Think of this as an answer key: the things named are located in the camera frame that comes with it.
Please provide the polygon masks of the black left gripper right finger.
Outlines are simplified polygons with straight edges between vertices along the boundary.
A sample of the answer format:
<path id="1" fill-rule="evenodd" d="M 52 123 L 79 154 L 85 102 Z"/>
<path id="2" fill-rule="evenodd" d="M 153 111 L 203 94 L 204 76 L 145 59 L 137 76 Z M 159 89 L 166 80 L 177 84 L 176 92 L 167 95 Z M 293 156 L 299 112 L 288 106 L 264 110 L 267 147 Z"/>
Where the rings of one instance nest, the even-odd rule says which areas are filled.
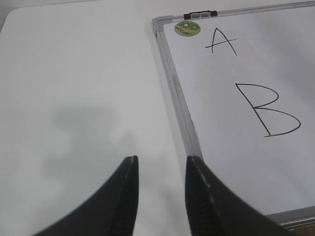
<path id="1" fill-rule="evenodd" d="M 291 236 L 229 190 L 198 156 L 186 162 L 186 211 L 193 236 Z"/>

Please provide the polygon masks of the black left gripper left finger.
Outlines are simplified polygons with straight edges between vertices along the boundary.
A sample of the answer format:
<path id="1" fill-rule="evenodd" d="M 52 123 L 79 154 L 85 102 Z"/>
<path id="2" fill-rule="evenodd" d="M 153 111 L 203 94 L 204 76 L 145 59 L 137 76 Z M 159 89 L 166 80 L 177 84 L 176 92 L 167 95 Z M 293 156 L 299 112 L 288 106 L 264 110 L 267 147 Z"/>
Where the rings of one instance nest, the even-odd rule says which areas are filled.
<path id="1" fill-rule="evenodd" d="M 111 177 L 71 213 L 38 236 L 131 236 L 139 201 L 137 156 L 126 157 Z"/>

